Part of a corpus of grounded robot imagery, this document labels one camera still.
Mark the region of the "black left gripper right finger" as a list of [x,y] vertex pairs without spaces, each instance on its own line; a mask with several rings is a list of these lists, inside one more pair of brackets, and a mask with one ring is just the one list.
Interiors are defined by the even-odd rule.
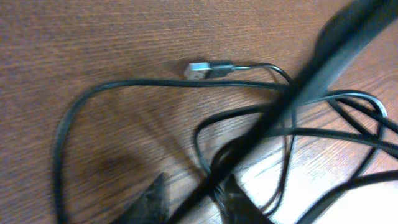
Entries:
[[223,221],[229,224],[273,224],[239,187],[234,175],[224,183]]

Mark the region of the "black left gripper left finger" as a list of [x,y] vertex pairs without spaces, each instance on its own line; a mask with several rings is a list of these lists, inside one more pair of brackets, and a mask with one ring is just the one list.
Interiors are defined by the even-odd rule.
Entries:
[[168,174],[161,173],[111,224],[164,224],[169,218]]

